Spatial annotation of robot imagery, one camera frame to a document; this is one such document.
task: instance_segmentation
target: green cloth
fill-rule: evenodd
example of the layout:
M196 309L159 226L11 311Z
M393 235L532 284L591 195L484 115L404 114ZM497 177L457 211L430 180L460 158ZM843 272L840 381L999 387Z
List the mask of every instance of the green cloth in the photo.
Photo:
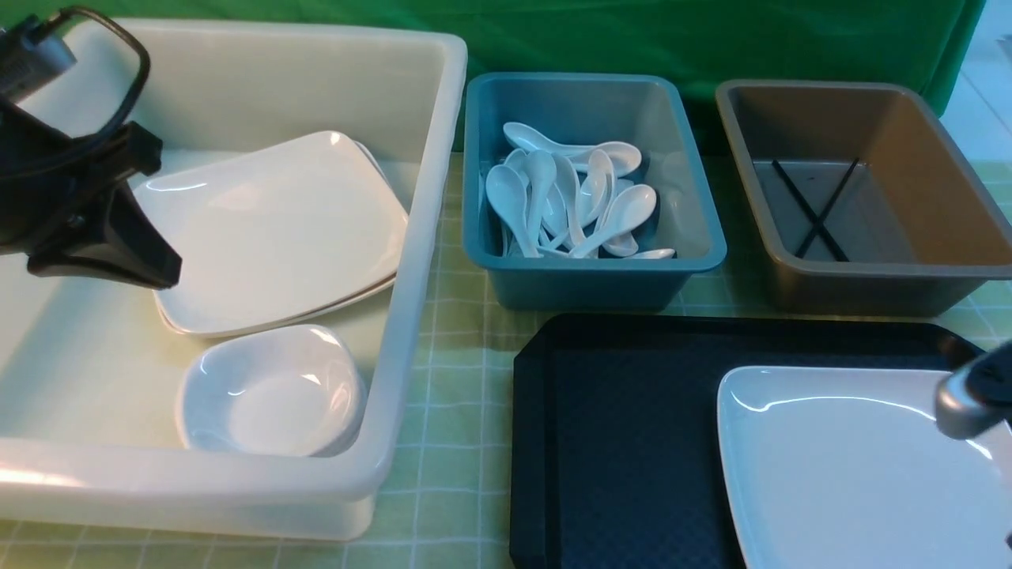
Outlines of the green cloth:
M67 0L0 3L0 25ZM674 82L720 151L733 78L882 81L944 110L985 0L91 0L112 16L328 22L453 33L471 75L644 73Z

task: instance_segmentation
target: white square plate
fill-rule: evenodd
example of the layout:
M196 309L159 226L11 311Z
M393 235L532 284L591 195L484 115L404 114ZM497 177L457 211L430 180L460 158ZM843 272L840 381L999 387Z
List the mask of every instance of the white square plate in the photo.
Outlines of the white square plate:
M172 328L237 333L334 305L397 270L408 216L356 143L316 133L155 178L136 194L183 258L155 294Z
M1012 434L935 428L944 372L739 368L721 458L750 569L1006 569Z

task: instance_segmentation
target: spoon handle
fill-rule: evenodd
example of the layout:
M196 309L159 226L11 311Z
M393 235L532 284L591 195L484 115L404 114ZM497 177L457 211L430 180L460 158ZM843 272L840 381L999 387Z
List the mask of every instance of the spoon handle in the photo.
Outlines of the spoon handle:
M591 252L593 252L594 250L596 250L598 247L603 245L605 241L611 239L612 237L614 237L614 235L606 231L595 233L590 237L588 237L586 241L584 241L583 243L579 243L575 247L573 247L573 250L570 251L570 257L573 257L575 259L582 259Z

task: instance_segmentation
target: black tray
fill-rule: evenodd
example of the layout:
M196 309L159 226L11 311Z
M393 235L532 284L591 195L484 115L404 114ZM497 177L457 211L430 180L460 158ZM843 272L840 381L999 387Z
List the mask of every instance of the black tray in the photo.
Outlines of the black tray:
M716 389L741 365L954 370L931 324L565 315L513 364L517 569L744 568Z

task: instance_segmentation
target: green checkered tablecloth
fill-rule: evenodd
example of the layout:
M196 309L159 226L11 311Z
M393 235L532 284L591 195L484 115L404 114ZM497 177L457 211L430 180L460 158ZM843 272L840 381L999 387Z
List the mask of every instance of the green checkered tablecloth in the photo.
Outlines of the green checkered tablecloth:
M1012 164L975 164L1012 218ZM729 255L668 313L771 317L749 211L728 161L707 164ZM404 426L375 519L351 544L0 521L0 569L396 569L511 567L507 556L510 365L550 314L499 308L460 248L454 157ZM1012 287L991 282L937 319L990 348L1012 337Z

